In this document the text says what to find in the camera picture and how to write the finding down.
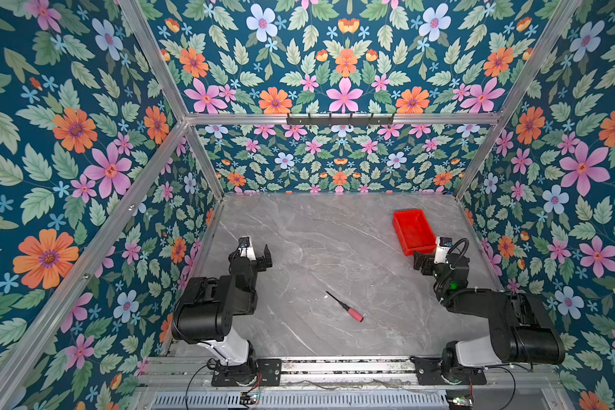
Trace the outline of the red handled screwdriver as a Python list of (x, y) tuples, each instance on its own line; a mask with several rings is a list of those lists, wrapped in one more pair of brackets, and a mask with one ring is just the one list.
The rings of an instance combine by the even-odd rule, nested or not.
[(360, 314), (358, 311), (356, 311), (355, 309), (353, 309), (352, 307), (350, 307), (350, 305), (340, 301), (333, 294), (331, 294), (331, 292), (329, 292), (329, 291), (326, 292), (326, 295), (328, 295), (334, 301), (336, 301), (347, 312), (347, 314), (349, 316), (351, 316), (353, 319), (355, 319), (357, 322), (364, 321), (364, 316), (362, 314)]

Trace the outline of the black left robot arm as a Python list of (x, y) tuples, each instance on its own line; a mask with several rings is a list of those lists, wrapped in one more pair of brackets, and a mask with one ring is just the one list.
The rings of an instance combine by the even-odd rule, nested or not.
[(228, 261), (226, 275), (189, 279), (174, 309), (171, 333), (177, 341), (208, 350), (213, 386), (255, 386), (262, 379), (255, 349), (235, 330), (233, 318), (256, 312), (258, 273), (271, 268), (273, 259), (268, 247), (257, 256), (243, 237)]

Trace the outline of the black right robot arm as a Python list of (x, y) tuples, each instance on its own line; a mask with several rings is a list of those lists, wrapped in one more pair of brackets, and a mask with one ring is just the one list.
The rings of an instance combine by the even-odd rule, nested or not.
[(413, 268), (435, 278), (433, 291), (441, 306), (453, 314), (486, 319), (488, 334), (451, 341), (439, 360), (411, 358), (418, 380), (426, 384), (484, 384), (483, 370), (502, 365), (560, 365), (565, 347), (560, 333), (538, 297), (510, 295), (468, 286), (469, 259), (464, 252), (438, 261), (434, 253), (413, 253)]

